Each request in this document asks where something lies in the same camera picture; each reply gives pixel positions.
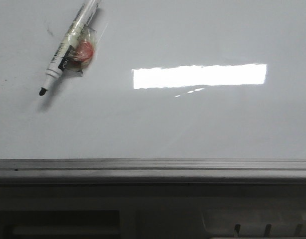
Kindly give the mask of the white dry-erase marker black tip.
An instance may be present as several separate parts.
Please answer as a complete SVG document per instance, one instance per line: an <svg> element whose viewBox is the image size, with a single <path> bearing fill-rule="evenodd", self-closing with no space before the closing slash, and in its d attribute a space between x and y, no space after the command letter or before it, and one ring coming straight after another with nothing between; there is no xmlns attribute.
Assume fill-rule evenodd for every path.
<svg viewBox="0 0 306 239"><path fill-rule="evenodd" d="M100 0L85 0L81 5L46 69L46 80L39 91L40 96L45 95L62 77L69 62L69 54L78 47L83 30L89 25L100 3Z"/></svg>

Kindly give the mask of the red object taped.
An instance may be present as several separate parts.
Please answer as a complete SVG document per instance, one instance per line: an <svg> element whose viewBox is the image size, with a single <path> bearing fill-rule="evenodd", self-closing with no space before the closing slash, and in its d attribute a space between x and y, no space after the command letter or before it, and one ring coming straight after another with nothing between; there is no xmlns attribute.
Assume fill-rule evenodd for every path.
<svg viewBox="0 0 306 239"><path fill-rule="evenodd" d="M97 31L85 26L79 37L79 44L73 48L68 55L69 63L67 70L83 74L83 71L90 65L97 47Z"/></svg>

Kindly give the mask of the white whiteboard surface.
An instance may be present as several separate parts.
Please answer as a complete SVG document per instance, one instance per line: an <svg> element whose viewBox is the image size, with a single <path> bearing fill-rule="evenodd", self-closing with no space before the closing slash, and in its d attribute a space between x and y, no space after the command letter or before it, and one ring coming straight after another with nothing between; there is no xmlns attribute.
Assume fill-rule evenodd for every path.
<svg viewBox="0 0 306 239"><path fill-rule="evenodd" d="M81 4L0 0L0 159L306 159L306 0L104 0L40 96Z"/></svg>

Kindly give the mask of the grey marker tray ledge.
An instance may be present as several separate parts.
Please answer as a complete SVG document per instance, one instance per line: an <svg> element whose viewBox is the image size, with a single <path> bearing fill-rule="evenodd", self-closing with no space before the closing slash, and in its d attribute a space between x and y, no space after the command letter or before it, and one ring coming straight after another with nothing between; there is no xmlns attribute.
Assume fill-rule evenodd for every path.
<svg viewBox="0 0 306 239"><path fill-rule="evenodd" d="M306 185L0 186L0 239L306 239Z"/></svg>

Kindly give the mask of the grey aluminium whiteboard frame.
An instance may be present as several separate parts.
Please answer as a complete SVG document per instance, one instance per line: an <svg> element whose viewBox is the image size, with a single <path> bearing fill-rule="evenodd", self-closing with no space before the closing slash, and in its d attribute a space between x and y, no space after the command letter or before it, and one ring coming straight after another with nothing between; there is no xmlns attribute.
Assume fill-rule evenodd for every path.
<svg viewBox="0 0 306 239"><path fill-rule="evenodd" d="M0 185L306 184L306 159L0 159Z"/></svg>

